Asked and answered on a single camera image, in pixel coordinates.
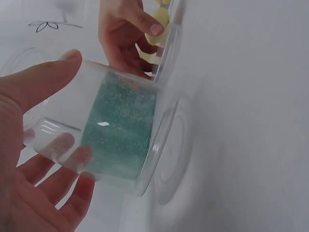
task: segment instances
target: black line drawing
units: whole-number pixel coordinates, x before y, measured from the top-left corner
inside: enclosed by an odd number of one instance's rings
[[[56,3],[56,8],[58,8],[61,11],[61,15],[63,18],[63,22],[55,22],[55,21],[36,21],[33,23],[28,24],[28,26],[38,26],[36,33],[39,33],[40,31],[44,30],[45,28],[50,27],[52,29],[59,29],[59,25],[66,25],[66,26],[72,26],[76,28],[83,28],[81,26],[78,26],[76,24],[68,23],[67,21],[67,14],[74,14],[78,8],[78,3],[75,2],[75,0],[71,1],[58,1]]]
[[[59,25],[66,25],[66,26],[72,26],[76,28],[83,28],[81,26],[75,25],[75,24],[70,24],[70,23],[65,23],[65,22],[49,22],[49,21],[36,21],[33,23],[28,24],[28,26],[38,26],[36,29],[36,33],[39,33],[43,29],[45,29],[47,26],[52,28],[52,29],[59,29]]]

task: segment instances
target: yellow object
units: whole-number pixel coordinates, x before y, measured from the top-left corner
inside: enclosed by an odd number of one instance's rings
[[[164,28],[166,29],[167,25],[169,24],[169,12],[167,9],[165,8],[158,8],[155,12],[153,17],[162,24],[162,26],[164,26]],[[146,35],[146,38],[148,40],[148,42],[151,45],[156,45],[160,42],[161,40],[161,35],[159,36],[150,36],[150,35]]]
[[[162,2],[162,4],[164,4],[164,5],[169,5],[170,0],[163,0],[163,1],[161,1],[161,2]]]
[[[148,63],[153,63],[154,54],[147,54],[147,53],[140,51],[140,58],[144,59]]]
[[[168,5],[170,2],[170,0],[155,0],[155,1],[160,4],[163,3],[165,5]],[[151,45],[164,46],[164,44],[161,44],[161,43],[162,43],[164,36],[166,36],[167,27],[169,24],[169,12],[167,9],[160,7],[154,12],[153,17],[159,23],[161,23],[162,26],[164,26],[165,31],[162,33],[162,35],[159,35],[159,36],[150,36],[146,34],[146,38]],[[155,54],[147,54],[147,53],[140,51],[140,58],[144,59],[145,61],[149,63],[153,63]]]

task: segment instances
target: fingernail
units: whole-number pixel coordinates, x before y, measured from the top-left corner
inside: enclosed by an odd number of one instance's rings
[[[153,35],[157,35],[164,30],[164,27],[160,24],[153,24],[149,30]]]
[[[76,49],[70,50],[63,54],[59,60],[72,60],[78,57],[79,51]]]

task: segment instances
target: white surface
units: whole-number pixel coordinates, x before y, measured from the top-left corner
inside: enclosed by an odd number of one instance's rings
[[[170,201],[155,180],[127,197],[122,231],[308,231],[309,1],[190,0],[183,15],[170,85],[193,99],[192,156]]]

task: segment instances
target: clear plastic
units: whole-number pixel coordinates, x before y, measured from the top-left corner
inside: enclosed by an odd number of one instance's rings
[[[61,18],[63,15],[59,11],[59,4],[75,3],[71,0],[49,2],[16,0],[7,6],[5,13],[0,17],[0,28],[6,32],[0,37],[1,53],[6,54],[0,58],[0,65],[4,64],[1,76],[55,60],[72,48],[80,49],[84,58],[93,57],[98,50],[96,49],[99,46],[98,41],[89,41],[87,44],[92,46],[80,47],[84,44],[80,35],[94,33],[89,28],[80,27],[89,2],[76,1],[75,11],[67,14],[66,19]],[[66,23],[60,23],[57,26],[53,24],[53,22],[65,21],[78,27],[66,25]],[[147,189],[160,159],[178,106],[176,102],[159,115],[155,110],[156,99],[165,87],[162,80],[167,80],[174,68],[181,36],[182,29],[179,25],[171,24],[166,30],[155,55],[157,58],[153,81],[84,60],[78,74],[68,86],[25,113],[25,145],[62,166],[78,173],[89,172],[98,180],[141,196]],[[110,86],[114,87],[114,93],[109,91]],[[101,100],[105,104],[105,111],[102,112],[102,109],[95,107],[104,91],[114,94],[116,98],[119,88],[137,99],[126,102],[127,112],[124,113],[124,108],[120,107],[119,102],[113,103],[111,96]],[[89,122],[98,119],[96,115],[108,116],[110,120],[112,117],[107,115],[107,112],[122,115],[118,117],[118,122],[121,120],[126,122],[122,124],[108,120],[100,120],[96,124]],[[147,122],[136,119],[142,113],[148,116]],[[156,123],[153,123],[153,117],[156,117]],[[128,128],[127,125],[132,124],[133,121],[136,127]],[[107,130],[112,127],[117,128],[112,131],[117,131],[117,136],[110,136],[111,131],[96,135],[91,132],[92,129]],[[104,146],[98,147],[100,137],[104,138],[105,142]],[[106,142],[107,138],[113,141],[110,147]],[[126,146],[123,146],[122,150],[115,149],[121,145]],[[101,149],[104,151],[104,147],[106,150],[109,149],[109,153],[102,155],[105,156],[102,159],[100,152]]]

